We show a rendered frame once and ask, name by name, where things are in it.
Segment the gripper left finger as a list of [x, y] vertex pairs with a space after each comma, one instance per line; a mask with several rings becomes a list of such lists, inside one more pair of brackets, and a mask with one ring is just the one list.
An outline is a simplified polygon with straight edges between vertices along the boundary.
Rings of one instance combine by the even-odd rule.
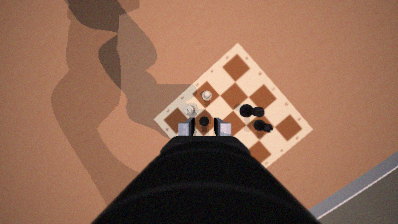
[[193, 136], [195, 131], [195, 118], [190, 117], [185, 122], [178, 123], [178, 136]]

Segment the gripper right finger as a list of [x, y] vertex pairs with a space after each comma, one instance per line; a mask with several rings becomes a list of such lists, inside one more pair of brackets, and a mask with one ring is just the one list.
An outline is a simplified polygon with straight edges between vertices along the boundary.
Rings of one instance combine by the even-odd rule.
[[231, 123], [214, 117], [214, 132], [216, 136], [231, 136]]

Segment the brown and cream chessboard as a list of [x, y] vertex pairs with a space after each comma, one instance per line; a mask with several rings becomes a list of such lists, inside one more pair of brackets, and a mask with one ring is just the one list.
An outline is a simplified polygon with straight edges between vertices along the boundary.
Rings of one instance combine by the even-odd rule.
[[[204, 91], [212, 97], [205, 101]], [[189, 103], [198, 106], [194, 116], [185, 115]], [[244, 104], [263, 107], [263, 117], [243, 117], [239, 110]], [[209, 123], [202, 126], [201, 117]], [[178, 123], [195, 118], [193, 136], [216, 136], [214, 117], [231, 123], [231, 136], [238, 138], [265, 168], [276, 161], [303, 137], [311, 126], [275, 86], [247, 52], [237, 43], [156, 118], [157, 124], [172, 139], [178, 136]], [[256, 120], [271, 124], [270, 133], [254, 128]]]

